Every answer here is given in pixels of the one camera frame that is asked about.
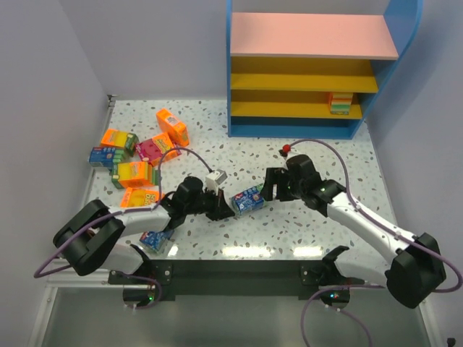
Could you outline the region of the blue sponge pack front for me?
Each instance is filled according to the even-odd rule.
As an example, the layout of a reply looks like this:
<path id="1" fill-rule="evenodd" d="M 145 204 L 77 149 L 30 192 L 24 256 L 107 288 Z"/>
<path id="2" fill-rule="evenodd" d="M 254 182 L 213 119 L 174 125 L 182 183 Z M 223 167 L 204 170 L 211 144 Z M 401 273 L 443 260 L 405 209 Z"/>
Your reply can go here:
<path id="1" fill-rule="evenodd" d="M 162 232 L 148 231 L 142 234 L 139 242 L 143 247 L 150 251 L 161 252 L 166 243 L 172 237 L 173 233 L 173 230 Z"/>

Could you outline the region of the orange Scrub Daddy box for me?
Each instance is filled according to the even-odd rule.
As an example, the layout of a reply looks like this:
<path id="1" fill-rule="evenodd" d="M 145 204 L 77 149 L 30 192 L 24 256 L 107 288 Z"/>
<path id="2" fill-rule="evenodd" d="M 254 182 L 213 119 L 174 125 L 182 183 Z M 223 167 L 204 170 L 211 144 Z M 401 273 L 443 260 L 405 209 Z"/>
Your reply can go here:
<path id="1" fill-rule="evenodd" d="M 120 207 L 132 208 L 154 205 L 163 197 L 164 193 L 159 194 L 157 190 L 126 188 Z"/>

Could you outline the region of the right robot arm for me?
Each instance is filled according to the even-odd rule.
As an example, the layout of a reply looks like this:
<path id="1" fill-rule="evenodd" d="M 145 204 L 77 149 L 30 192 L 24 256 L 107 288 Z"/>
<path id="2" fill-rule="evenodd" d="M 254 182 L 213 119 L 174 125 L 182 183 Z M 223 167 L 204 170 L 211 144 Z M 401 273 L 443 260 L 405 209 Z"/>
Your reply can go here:
<path id="1" fill-rule="evenodd" d="M 365 272 L 362 277 L 384 284 L 405 307 L 417 307 L 446 279 L 434 237 L 400 229 L 362 203 L 351 202 L 347 188 L 333 179 L 322 179 L 307 155 L 290 153 L 284 166 L 267 168 L 261 194 L 267 201 L 301 200 L 357 234 L 386 261 L 385 270 L 377 275 Z"/>

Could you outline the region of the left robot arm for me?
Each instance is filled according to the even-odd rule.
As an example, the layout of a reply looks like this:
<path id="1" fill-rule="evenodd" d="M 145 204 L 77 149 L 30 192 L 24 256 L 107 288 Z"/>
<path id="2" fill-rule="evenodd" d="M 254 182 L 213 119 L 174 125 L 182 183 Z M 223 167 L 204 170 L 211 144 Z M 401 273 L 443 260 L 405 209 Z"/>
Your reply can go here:
<path id="1" fill-rule="evenodd" d="M 100 200 L 89 202 L 58 231 L 53 244 L 80 276 L 100 268 L 133 274 L 145 257 L 133 247 L 119 246 L 121 237 L 174 230 L 188 215 L 200 214 L 212 221 L 235 216 L 222 189 L 210 190 L 188 176 L 152 207 L 112 210 Z"/>

